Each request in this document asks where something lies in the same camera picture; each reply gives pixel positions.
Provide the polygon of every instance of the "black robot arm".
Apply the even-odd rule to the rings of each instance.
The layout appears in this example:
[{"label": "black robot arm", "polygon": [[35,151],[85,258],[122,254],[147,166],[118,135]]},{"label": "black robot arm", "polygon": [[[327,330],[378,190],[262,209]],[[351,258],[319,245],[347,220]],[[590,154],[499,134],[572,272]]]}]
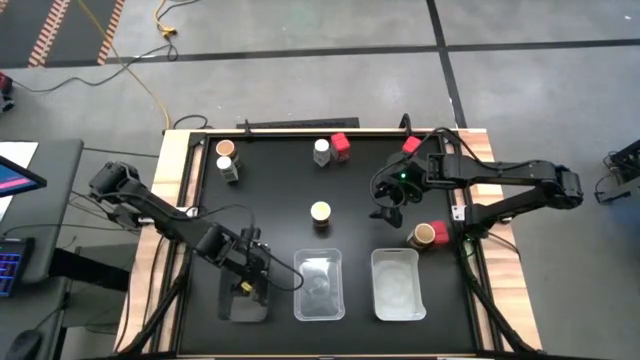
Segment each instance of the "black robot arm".
[{"label": "black robot arm", "polygon": [[264,280],[269,257],[249,251],[254,229],[249,228],[240,236],[216,222],[190,218],[149,191],[140,182],[137,170],[122,162],[107,163],[89,182],[89,187],[90,196],[97,201],[135,208],[152,218],[165,238],[184,243],[211,264],[237,274],[241,278],[238,285],[244,290],[251,291],[257,282]]},{"label": "black robot arm", "polygon": [[382,218],[394,227],[402,226],[400,207],[418,203],[432,189],[464,189],[475,184],[522,185],[533,189],[491,205],[473,204],[454,208],[454,220],[464,221],[465,232],[486,237],[487,231],[505,218],[539,209],[573,209],[583,193],[576,173],[548,161],[526,163],[480,162],[455,154],[428,154],[425,157],[397,153],[378,174],[374,198],[389,197],[393,205],[382,207],[371,217]]}]

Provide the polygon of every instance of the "plastic bin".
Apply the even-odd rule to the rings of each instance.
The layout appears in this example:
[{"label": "plastic bin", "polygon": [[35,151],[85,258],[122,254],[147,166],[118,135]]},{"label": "plastic bin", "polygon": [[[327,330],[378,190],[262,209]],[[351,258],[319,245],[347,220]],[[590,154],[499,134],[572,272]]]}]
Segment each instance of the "plastic bin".
[{"label": "plastic bin", "polygon": [[[302,288],[293,293],[293,312],[296,318],[300,321],[342,319],[345,309],[340,250],[299,250],[293,256],[293,263],[304,277]],[[298,276],[295,276],[295,284],[300,284]]]},{"label": "plastic bin", "polygon": [[384,321],[416,321],[427,315],[418,277],[418,252],[377,249],[371,254],[373,302]]}]

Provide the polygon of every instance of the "table leg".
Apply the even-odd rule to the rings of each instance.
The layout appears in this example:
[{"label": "table leg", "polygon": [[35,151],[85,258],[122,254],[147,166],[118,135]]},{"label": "table leg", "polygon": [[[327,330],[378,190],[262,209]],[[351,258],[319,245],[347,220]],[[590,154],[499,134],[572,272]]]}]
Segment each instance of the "table leg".
[{"label": "table leg", "polygon": [[129,289],[128,271],[59,248],[53,253],[49,275],[64,276],[105,289],[123,292]]}]

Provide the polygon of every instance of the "concrete floor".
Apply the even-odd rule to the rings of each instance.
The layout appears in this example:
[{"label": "concrete floor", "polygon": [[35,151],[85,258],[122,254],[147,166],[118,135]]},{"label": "concrete floor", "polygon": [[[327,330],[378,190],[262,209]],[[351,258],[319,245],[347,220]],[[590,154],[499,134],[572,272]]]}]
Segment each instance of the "concrete floor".
[{"label": "concrete floor", "polygon": [[[155,2],[128,1],[116,33],[122,55],[162,45],[150,14]],[[448,44],[640,38],[640,4],[596,0],[437,1]],[[292,48],[433,45],[420,0],[203,0],[175,9],[182,54]],[[552,354],[629,359],[640,338],[638,203],[595,203],[602,157],[638,138],[640,48],[452,53],[469,127],[487,128],[505,161],[548,159],[581,175],[584,204],[543,209],[513,223],[544,348]],[[11,70],[31,87],[69,76],[101,79],[115,65]],[[173,118],[197,113],[217,128],[245,117],[277,121],[358,116],[363,127],[397,126],[408,112],[419,126],[454,126],[436,53],[138,64],[136,73]],[[157,153],[162,116],[128,76],[97,88],[69,85],[48,95],[18,89],[19,106],[0,118],[0,137],[80,137],[87,146]],[[130,162],[149,183],[154,159],[85,152],[76,188],[108,160]],[[506,189],[514,194],[515,189]],[[89,221],[69,209],[67,222]],[[65,229],[61,244],[131,243],[126,233]],[[64,359],[105,355],[96,341],[71,336]]]}]

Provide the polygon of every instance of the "yellow cable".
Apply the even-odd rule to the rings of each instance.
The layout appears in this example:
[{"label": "yellow cable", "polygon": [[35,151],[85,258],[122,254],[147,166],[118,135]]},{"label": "yellow cable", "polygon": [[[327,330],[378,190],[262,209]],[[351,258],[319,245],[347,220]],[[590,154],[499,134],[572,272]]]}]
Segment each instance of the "yellow cable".
[{"label": "yellow cable", "polygon": [[[91,21],[93,21],[93,24],[98,28],[98,30],[100,30],[100,33],[102,34],[102,37],[105,38],[108,41],[109,37],[107,36],[107,33],[104,31],[104,29],[102,29],[102,26],[100,26],[100,23],[98,22],[96,17],[93,15],[91,10],[89,10],[87,5],[85,5],[84,1],[83,0],[78,0],[78,3],[80,4],[80,7],[82,8],[82,10],[84,10],[84,12],[87,14],[87,16],[89,16],[89,18],[91,18]],[[160,109],[162,110],[162,114],[164,115],[165,128],[167,130],[169,130],[171,128],[171,118],[169,117],[169,113],[167,112],[167,108],[164,106],[162,101],[160,101],[160,99],[158,99],[153,94],[153,92],[151,90],[149,90],[149,88],[142,82],[142,80],[140,80],[140,78],[138,78],[136,76],[136,74],[133,73],[133,71],[130,69],[131,68],[130,66],[126,66],[124,64],[124,62],[122,62],[122,59],[120,58],[120,55],[118,54],[118,51],[116,50],[115,46],[113,46],[113,44],[111,44],[111,49],[113,49],[113,53],[116,55],[116,58],[118,58],[118,62],[120,63],[120,66],[122,66],[123,69],[127,70],[129,72],[129,74],[131,74],[131,76],[133,76],[133,78],[136,79],[138,84],[140,84],[140,86],[142,86],[147,91],[147,93],[156,102],[158,107],[160,107]]]},{"label": "yellow cable", "polygon": [[170,26],[164,26],[160,23],[160,20],[158,20],[158,13],[160,12],[160,9],[162,9],[162,7],[166,2],[167,0],[160,1],[160,5],[156,8],[156,11],[153,13],[153,20],[156,22],[156,25],[158,25],[158,27],[160,28],[160,31],[162,31],[162,36],[164,36],[165,38],[168,38],[176,34],[176,28],[170,27]]}]

